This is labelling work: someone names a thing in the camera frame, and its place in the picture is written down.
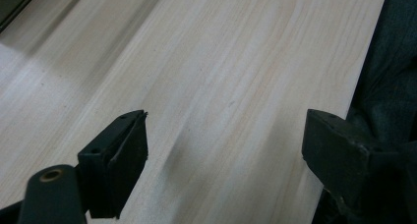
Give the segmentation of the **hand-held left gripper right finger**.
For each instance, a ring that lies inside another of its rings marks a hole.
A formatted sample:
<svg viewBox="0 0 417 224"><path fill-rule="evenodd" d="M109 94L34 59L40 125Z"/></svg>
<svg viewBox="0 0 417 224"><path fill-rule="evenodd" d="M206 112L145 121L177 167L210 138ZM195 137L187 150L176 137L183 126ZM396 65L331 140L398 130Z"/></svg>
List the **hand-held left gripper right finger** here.
<svg viewBox="0 0 417 224"><path fill-rule="evenodd" d="M417 140L380 142L325 111L307 111L302 155L335 209L336 224L417 224Z"/></svg>

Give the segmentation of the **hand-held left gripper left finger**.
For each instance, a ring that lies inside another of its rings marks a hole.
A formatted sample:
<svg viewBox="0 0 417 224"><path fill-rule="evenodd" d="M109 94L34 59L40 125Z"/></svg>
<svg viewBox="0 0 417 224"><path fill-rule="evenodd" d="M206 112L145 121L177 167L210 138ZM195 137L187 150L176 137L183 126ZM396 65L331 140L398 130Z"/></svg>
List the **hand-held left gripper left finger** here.
<svg viewBox="0 0 417 224"><path fill-rule="evenodd" d="M117 117L78 153L91 218L119 218L149 156L146 118L137 110Z"/></svg>

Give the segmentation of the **dark grey cloth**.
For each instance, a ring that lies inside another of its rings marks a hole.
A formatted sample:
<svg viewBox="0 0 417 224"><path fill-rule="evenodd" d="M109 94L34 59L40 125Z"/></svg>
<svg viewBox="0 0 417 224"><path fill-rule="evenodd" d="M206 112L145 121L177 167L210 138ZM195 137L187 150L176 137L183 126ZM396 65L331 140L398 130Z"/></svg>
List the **dark grey cloth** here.
<svg viewBox="0 0 417 224"><path fill-rule="evenodd" d="M417 140L417 0L385 0L347 120L386 143Z"/></svg>

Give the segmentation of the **dark flat panel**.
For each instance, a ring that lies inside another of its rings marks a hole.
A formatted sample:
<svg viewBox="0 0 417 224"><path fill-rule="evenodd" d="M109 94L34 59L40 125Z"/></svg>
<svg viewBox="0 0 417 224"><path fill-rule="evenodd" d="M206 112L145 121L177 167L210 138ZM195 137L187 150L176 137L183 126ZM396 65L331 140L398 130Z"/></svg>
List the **dark flat panel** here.
<svg viewBox="0 0 417 224"><path fill-rule="evenodd" d="M0 0L0 33L15 19L31 0Z"/></svg>

